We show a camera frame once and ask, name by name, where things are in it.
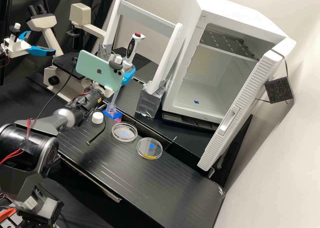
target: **black foam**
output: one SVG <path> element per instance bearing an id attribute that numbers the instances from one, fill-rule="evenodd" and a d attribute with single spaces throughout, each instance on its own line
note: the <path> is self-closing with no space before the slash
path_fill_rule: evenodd
<path id="1" fill-rule="evenodd" d="M 264 86 L 271 104 L 293 99 L 293 92 L 286 76 L 269 81 Z"/>

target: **petri dish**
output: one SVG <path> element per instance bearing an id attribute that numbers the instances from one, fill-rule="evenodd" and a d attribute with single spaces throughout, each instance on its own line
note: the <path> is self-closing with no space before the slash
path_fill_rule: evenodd
<path id="1" fill-rule="evenodd" d="M 112 127 L 112 134 L 118 141 L 130 142 L 137 138 L 138 131 L 132 124 L 128 122 L 120 122 Z"/>
<path id="2" fill-rule="evenodd" d="M 137 151 L 142 157 L 154 160 L 162 155 L 162 145 L 159 141 L 146 137 L 139 140 Z"/>

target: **black curtain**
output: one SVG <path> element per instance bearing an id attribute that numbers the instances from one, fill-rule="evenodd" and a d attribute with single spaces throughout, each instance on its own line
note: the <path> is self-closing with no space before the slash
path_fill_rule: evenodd
<path id="1" fill-rule="evenodd" d="M 112 0 L 47 0 L 51 13 L 54 13 L 57 24 L 54 27 L 56 38 L 64 53 L 73 52 L 72 38 L 66 35 L 66 31 L 71 30 L 71 22 L 69 21 L 70 5 L 73 3 L 83 3 L 91 7 L 91 23 L 101 28 L 107 16 Z M 13 25 L 18 22 L 21 24 L 20 30 L 30 30 L 26 24 L 26 20 L 30 17 L 28 5 L 36 6 L 43 4 L 42 0 L 12 0 L 9 24 Z M 96 38 L 90 34 L 86 37 L 85 50 L 91 51 Z M 47 47 L 47 44 L 41 32 L 32 31 L 27 42 L 31 45 L 39 45 Z M 5 83 L 14 81 L 19 78 L 31 75 L 34 72 L 43 73 L 44 68 L 51 65 L 52 57 L 39 57 L 25 55 L 10 60 L 6 66 Z"/>

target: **white wall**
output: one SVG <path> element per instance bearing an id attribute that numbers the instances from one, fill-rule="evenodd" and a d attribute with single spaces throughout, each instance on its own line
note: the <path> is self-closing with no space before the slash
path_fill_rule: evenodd
<path id="1" fill-rule="evenodd" d="M 320 226 L 319 31 L 320 19 L 294 74 L 294 105 L 231 185 L 215 228 Z"/>

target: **mint green iphone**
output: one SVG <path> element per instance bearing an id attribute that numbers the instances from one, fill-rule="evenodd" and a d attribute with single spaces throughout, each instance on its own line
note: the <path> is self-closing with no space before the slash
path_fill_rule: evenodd
<path id="1" fill-rule="evenodd" d="M 85 50 L 79 52 L 76 71 L 113 91 L 120 89 L 124 76 L 122 69 L 113 69 L 107 61 Z"/>

